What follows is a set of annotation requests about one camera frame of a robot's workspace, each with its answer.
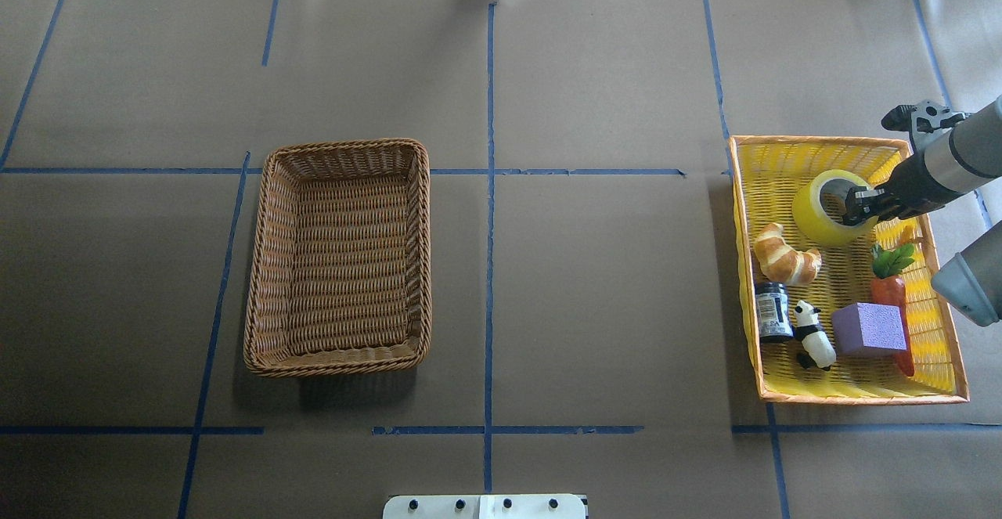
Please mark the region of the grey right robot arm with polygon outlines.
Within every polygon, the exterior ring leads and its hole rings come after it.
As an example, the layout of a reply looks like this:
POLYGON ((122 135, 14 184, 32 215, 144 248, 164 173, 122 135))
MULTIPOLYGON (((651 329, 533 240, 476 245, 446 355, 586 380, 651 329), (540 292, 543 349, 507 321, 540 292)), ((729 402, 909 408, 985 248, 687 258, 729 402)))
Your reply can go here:
MULTIPOLYGON (((928 214, 1001 175, 1000 98, 973 114, 928 100, 899 105, 881 119, 881 126, 908 133, 913 154, 874 189, 849 188, 844 225, 928 214)), ((1000 243, 1001 227, 996 223, 932 277, 934 291, 977 326, 1000 321, 1000 243)))

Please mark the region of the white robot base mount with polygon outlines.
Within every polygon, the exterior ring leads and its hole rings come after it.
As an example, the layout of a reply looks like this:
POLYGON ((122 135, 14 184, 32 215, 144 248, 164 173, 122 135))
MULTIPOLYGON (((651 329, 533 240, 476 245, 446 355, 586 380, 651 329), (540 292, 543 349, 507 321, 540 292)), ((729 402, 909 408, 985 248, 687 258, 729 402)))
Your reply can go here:
POLYGON ((383 518, 588 518, 588 500, 573 493, 398 495, 383 518))

